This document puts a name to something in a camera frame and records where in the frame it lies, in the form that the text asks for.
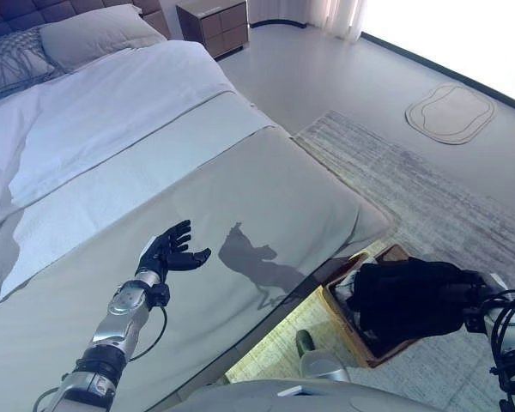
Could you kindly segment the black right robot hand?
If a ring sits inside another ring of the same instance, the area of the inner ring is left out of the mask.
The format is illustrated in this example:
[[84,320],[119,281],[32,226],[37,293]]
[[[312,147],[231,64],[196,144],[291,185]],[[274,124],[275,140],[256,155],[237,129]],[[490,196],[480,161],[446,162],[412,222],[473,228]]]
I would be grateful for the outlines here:
[[456,280],[440,289],[439,297],[445,303],[463,310],[479,308],[488,298],[505,290],[507,286],[496,281],[494,274],[462,270]]

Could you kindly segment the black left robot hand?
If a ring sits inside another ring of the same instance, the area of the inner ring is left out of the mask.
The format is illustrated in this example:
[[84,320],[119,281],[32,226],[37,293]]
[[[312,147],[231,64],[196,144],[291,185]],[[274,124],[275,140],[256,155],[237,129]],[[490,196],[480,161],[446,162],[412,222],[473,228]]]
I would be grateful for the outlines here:
[[203,266],[211,256],[209,248],[189,251],[191,221],[181,221],[150,240],[143,250],[136,268],[140,273],[154,273],[160,283],[165,283],[170,271],[190,271]]

